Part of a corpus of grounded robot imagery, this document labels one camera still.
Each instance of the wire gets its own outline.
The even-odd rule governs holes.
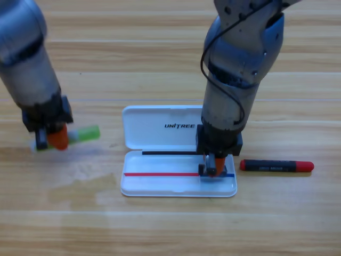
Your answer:
[[[227,92],[226,90],[222,89],[219,85],[217,85],[216,83],[214,83],[214,81],[209,78],[209,76],[205,73],[204,71],[204,60],[205,60],[205,56],[208,52],[208,50],[212,47],[212,45],[215,43],[215,41],[217,39],[219,39],[221,36],[223,36],[224,34],[226,34],[228,31],[230,31],[231,29],[233,29],[234,27],[236,27],[237,25],[239,25],[241,22],[245,21],[246,19],[248,19],[250,16],[252,16],[253,14],[255,14],[256,12],[260,11],[261,9],[263,9],[264,7],[266,7],[267,5],[269,5],[270,3],[272,3],[273,0],[269,0],[264,4],[261,4],[259,7],[255,8],[252,12],[248,13],[247,15],[239,15],[239,20],[237,22],[235,22],[234,24],[232,24],[231,26],[229,26],[228,28],[226,28],[225,30],[221,31],[218,35],[216,35],[212,41],[208,44],[208,46],[206,47],[206,49],[204,50],[204,52],[202,53],[201,56],[201,60],[200,60],[200,69],[201,72],[203,73],[203,75],[206,77],[206,79],[214,86],[216,87],[218,90],[220,90],[222,93],[226,94],[229,98],[231,98],[240,108],[241,111],[241,117],[238,121],[234,121],[235,125],[240,124],[241,122],[243,122],[244,118],[245,118],[245,110],[242,106],[242,104],[240,103],[240,101],[238,99],[236,99],[234,96],[232,96],[229,92]]]

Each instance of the gray robot arm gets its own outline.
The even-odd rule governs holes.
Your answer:
[[[38,149],[73,122],[44,46],[46,34],[33,0],[0,0],[0,78],[22,110],[27,130],[35,133]]]
[[[239,155],[260,82],[283,43],[283,10],[299,0],[214,0],[218,17],[205,40],[202,62],[209,73],[197,130],[197,153],[209,175],[223,171],[227,155]]]

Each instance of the open lid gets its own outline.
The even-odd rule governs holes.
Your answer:
[[[195,151],[201,105],[129,106],[123,110],[125,144],[130,149]]]

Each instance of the white box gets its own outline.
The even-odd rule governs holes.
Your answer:
[[[225,161],[230,177],[198,176],[198,165],[204,163],[203,156],[195,154],[201,109],[196,105],[162,105],[129,106],[123,110],[125,144],[132,150],[124,161],[121,179],[124,195],[231,197],[237,193],[232,155]],[[165,151],[185,154],[157,154]]]

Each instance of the wood grain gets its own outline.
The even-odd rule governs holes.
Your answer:
[[[263,80],[229,199],[120,192],[129,105],[200,105],[199,60],[216,16],[207,0],[37,0],[75,123],[102,137],[32,154],[0,85],[1,256],[340,256],[341,1],[286,12],[285,42]],[[244,158],[313,161],[311,175],[244,173]]]

